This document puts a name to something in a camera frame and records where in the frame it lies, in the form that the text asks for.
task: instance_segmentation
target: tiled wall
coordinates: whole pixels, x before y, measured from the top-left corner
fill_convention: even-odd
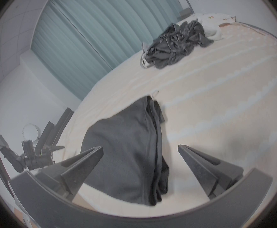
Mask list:
[[[0,19],[0,82],[30,48],[33,30],[47,0],[14,0]]]

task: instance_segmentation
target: black garment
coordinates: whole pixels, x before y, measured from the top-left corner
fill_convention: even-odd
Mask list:
[[[168,191],[169,167],[162,157],[164,118],[157,101],[145,96],[92,125],[81,152],[103,147],[103,157],[85,183],[114,198],[156,205]]]
[[[163,34],[155,39],[146,54],[146,61],[156,68],[163,68],[189,55],[194,46],[207,47],[213,43],[205,37],[203,26],[197,21],[181,26],[171,24]]]

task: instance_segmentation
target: teal curtain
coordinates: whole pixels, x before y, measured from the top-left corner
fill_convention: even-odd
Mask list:
[[[177,22],[178,0],[49,0],[31,49],[79,99]]]

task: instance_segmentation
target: white cloth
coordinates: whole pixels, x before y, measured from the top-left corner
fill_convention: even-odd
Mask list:
[[[221,40],[224,39],[224,36],[219,26],[234,23],[235,17],[231,17],[230,15],[222,13],[195,13],[178,22],[177,25],[181,25],[185,21],[190,23],[193,20],[198,21],[203,26],[205,36],[209,40]]]

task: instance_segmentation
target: bedsheet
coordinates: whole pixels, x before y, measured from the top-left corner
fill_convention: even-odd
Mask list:
[[[221,27],[223,40],[195,47],[161,70],[140,67],[141,52],[102,78],[64,129],[54,153],[59,162],[80,153],[87,129],[151,95],[165,118],[163,157],[169,191],[155,207],[127,203],[84,184],[79,194],[97,211],[129,217],[169,215],[209,199],[177,151],[179,144],[273,176],[257,213],[277,190],[277,39],[246,25]]]

